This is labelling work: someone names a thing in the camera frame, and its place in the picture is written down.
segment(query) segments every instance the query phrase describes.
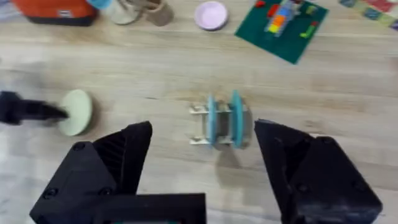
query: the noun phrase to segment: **black plastic tool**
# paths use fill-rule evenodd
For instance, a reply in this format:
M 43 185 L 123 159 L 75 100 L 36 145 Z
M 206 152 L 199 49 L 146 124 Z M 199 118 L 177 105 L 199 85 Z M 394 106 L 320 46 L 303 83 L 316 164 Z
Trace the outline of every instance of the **black plastic tool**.
M 205 194 L 137 195 L 152 136 L 129 125 L 69 151 L 30 212 L 38 224 L 205 224 Z
M 255 131 L 283 224 L 368 224 L 382 203 L 331 137 L 272 121 Z

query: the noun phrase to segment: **blue disc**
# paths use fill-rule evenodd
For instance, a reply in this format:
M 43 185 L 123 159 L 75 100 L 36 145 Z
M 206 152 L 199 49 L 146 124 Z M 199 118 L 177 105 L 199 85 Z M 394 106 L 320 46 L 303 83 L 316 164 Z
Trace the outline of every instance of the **blue disc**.
M 235 147 L 241 147 L 243 143 L 243 129 L 244 129 L 243 104 L 242 104 L 242 99 L 239 96 L 237 90 L 234 90 L 232 93 L 231 106 L 232 106 L 231 107 L 232 140 L 234 142 Z
M 209 109 L 208 117 L 207 117 L 207 138 L 211 145 L 216 144 L 217 140 L 217 112 L 216 112 L 216 101 L 213 96 L 209 96 L 208 105 Z

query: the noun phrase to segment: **pink lid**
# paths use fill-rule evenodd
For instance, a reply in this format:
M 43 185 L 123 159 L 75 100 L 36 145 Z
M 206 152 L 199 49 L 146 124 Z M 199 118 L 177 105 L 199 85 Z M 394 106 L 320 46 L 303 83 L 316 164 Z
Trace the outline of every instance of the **pink lid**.
M 195 10 L 195 22 L 205 30 L 221 29 L 228 20 L 228 11 L 224 4 L 208 1 L 200 4 Z

